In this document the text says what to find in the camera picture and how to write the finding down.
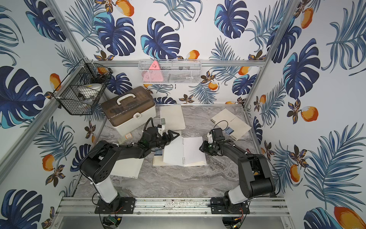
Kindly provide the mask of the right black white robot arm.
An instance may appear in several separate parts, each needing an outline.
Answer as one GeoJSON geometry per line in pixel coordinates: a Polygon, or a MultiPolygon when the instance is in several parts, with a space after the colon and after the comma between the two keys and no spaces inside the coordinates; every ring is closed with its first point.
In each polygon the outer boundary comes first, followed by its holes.
{"type": "Polygon", "coordinates": [[[226,139],[221,128],[211,129],[199,150],[211,156],[225,156],[237,164],[239,185],[226,194],[230,204],[241,204],[275,193],[275,182],[267,158],[252,154],[226,139]]]}

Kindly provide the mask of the torn cream notebook page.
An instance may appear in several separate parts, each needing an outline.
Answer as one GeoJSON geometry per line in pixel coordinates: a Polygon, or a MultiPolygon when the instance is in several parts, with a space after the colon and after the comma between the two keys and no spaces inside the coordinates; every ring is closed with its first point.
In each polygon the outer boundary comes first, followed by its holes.
{"type": "Polygon", "coordinates": [[[138,178],[144,159],[128,158],[115,162],[111,175],[127,178],[138,178]]]}

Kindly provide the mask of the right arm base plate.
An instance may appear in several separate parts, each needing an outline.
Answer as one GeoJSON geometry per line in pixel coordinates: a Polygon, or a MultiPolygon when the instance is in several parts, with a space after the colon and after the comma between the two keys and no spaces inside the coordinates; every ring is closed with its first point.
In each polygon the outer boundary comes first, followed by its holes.
{"type": "Polygon", "coordinates": [[[212,214],[249,214],[249,205],[246,203],[232,204],[227,197],[211,198],[208,207],[212,214]]]}

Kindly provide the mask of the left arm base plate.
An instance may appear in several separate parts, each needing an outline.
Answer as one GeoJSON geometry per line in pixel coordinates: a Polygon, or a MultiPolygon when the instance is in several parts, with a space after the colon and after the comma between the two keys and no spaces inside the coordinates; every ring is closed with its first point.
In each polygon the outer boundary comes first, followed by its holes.
{"type": "Polygon", "coordinates": [[[131,197],[117,196],[111,203],[106,203],[104,200],[98,200],[95,214],[133,214],[136,199],[131,197]]]}

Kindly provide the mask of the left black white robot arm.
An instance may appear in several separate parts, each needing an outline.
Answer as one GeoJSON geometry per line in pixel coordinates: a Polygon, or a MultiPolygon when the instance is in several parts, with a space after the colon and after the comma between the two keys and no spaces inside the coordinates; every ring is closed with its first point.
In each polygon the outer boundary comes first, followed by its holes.
{"type": "Polygon", "coordinates": [[[163,126],[155,126],[150,117],[145,123],[142,136],[136,143],[118,145],[107,141],[98,142],[79,164],[81,174],[89,179],[102,203],[112,204],[120,199],[117,190],[114,188],[110,174],[115,164],[123,159],[144,159],[153,149],[169,145],[180,136],[179,133],[167,130],[163,126]]]}

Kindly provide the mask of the large cream notebook blue label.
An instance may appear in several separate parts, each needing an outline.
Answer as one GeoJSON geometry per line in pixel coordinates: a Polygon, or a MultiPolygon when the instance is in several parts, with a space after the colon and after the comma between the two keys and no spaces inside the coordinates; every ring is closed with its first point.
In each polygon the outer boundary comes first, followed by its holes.
{"type": "Polygon", "coordinates": [[[202,137],[179,136],[169,145],[165,146],[164,149],[155,152],[153,166],[206,166],[207,162],[205,153],[199,150],[202,144],[202,137]]]}

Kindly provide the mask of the cream spiral notebook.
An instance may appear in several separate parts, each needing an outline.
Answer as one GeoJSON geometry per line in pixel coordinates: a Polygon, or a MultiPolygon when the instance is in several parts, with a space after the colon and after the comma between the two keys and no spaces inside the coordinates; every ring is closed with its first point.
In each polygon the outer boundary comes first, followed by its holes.
{"type": "Polygon", "coordinates": [[[160,107],[161,125],[166,130],[184,130],[186,128],[181,105],[168,105],[160,107]]]}

